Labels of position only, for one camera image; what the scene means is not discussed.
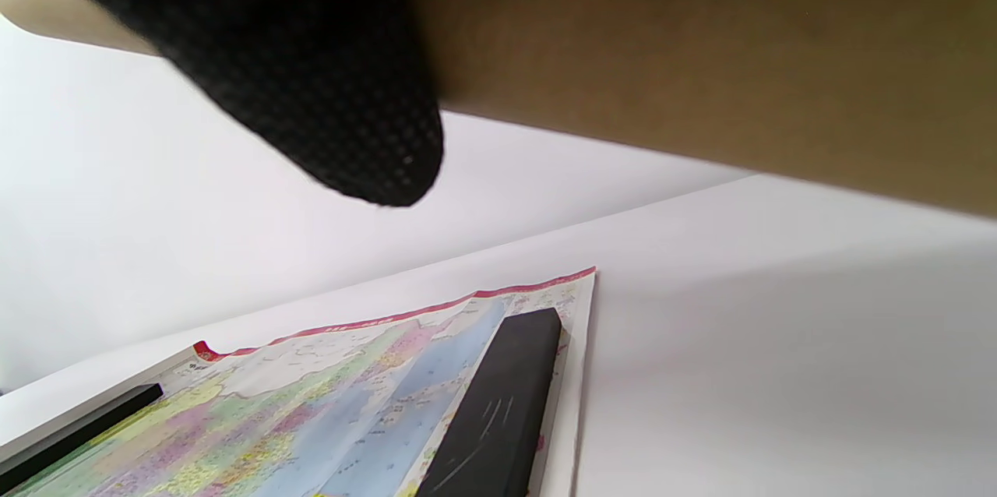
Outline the person's right hand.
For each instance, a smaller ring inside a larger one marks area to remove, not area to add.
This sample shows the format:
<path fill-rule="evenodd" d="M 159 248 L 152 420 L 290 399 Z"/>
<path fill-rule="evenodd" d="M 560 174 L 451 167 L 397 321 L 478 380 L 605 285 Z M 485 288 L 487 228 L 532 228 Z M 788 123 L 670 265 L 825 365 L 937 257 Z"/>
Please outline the person's right hand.
<path fill-rule="evenodd" d="M 444 160 L 410 0 L 95 0 L 315 181 L 410 207 Z"/>

